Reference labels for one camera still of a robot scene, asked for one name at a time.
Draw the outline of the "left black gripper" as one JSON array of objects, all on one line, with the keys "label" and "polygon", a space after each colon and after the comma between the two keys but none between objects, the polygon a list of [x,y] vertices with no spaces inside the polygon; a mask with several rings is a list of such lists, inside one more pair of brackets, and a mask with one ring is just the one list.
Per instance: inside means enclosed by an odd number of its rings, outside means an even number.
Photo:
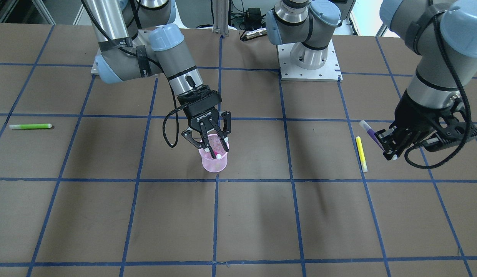
[{"label": "left black gripper", "polygon": [[467,115],[459,98],[446,108],[433,109],[419,105],[405,92],[396,107],[391,128],[375,133],[386,160],[396,160],[413,144],[436,152],[456,147],[464,138]]}]

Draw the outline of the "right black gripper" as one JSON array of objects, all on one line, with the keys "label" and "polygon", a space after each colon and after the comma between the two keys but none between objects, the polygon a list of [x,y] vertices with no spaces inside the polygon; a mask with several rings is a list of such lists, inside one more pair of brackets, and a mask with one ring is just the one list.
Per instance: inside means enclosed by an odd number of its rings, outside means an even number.
[{"label": "right black gripper", "polygon": [[[208,150],[212,158],[217,159],[208,137],[208,132],[214,129],[224,150],[229,152],[228,134],[231,133],[231,112],[219,112],[215,107],[221,103],[221,95],[210,87],[198,87],[179,95],[177,99],[180,105],[185,106],[184,113],[189,125],[189,128],[182,132],[182,136],[197,149]],[[224,121],[223,128],[218,126],[220,118]],[[199,132],[201,142],[194,140],[191,130]]]}]

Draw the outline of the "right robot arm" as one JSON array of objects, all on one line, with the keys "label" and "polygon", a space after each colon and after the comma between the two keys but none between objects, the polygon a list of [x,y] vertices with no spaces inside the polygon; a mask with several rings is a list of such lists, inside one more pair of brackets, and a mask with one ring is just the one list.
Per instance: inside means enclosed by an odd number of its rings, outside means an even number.
[{"label": "right robot arm", "polygon": [[162,73],[175,108],[184,111],[188,128],[182,136],[212,159],[229,151],[230,112],[219,112],[221,95],[205,85],[176,18],[173,0],[83,0],[100,53],[98,75],[118,83]]}]

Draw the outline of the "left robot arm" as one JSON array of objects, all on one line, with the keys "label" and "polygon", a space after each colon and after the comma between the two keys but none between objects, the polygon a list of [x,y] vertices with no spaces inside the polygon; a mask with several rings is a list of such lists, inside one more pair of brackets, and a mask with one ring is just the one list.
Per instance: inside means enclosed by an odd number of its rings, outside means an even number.
[{"label": "left robot arm", "polygon": [[[382,22],[421,56],[387,130],[370,135],[386,160],[424,148],[455,150],[439,167],[477,137],[464,90],[477,73],[477,0],[384,0]],[[268,39],[285,57],[281,72],[298,78],[327,65],[340,9],[328,0],[279,0],[265,16]]]}]

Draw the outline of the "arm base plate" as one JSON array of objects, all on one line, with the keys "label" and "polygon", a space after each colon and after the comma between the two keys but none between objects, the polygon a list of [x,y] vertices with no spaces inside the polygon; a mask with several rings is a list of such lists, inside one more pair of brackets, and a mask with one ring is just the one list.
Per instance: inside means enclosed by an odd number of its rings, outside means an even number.
[{"label": "arm base plate", "polygon": [[284,81],[342,81],[333,41],[323,50],[306,48],[302,43],[277,46],[281,79]]},{"label": "arm base plate", "polygon": [[108,68],[108,65],[105,61],[105,58],[103,58],[103,55],[101,54],[101,50],[98,49],[94,57],[91,73],[99,77],[101,73],[107,70],[107,68]]}]

